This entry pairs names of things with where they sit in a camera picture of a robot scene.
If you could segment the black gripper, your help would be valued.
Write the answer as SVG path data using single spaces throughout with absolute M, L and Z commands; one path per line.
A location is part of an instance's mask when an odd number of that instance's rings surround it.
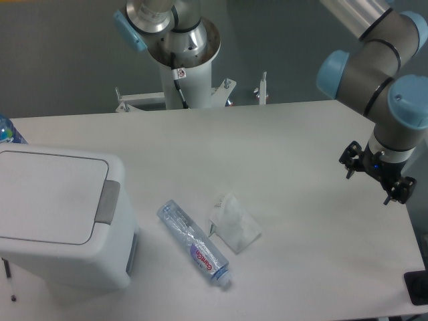
M 372 152 L 368 144 L 362 151 L 361 146 L 355 140 L 345 148 L 339 158 L 339 163 L 344 165 L 347 179 L 350 179 L 355 172 L 363 170 L 378 181 L 387 193 L 384 205 L 388 205 L 391 201 L 405 204 L 417 185 L 417 180 L 413 177 L 402 177 L 401 171 L 404 163 L 383 161 L 380 152 Z

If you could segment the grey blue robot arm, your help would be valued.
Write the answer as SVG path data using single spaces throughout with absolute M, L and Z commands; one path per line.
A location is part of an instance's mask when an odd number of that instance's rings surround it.
M 427 41 L 427 22 L 397 13 L 386 1 L 325 1 L 362 43 L 355 54 L 337 50 L 322 63 L 318 89 L 374 123 L 365 147 L 350 143 L 340 157 L 348 175 L 364 172 L 381 184 L 387 202 L 406 203 L 417 181 L 403 169 L 427 133 L 427 78 L 398 71 Z M 211 86 L 211 63 L 221 47 L 216 26 L 199 1 L 128 1 L 113 15 L 135 51 L 158 64 L 168 109 L 223 108 L 234 88 Z

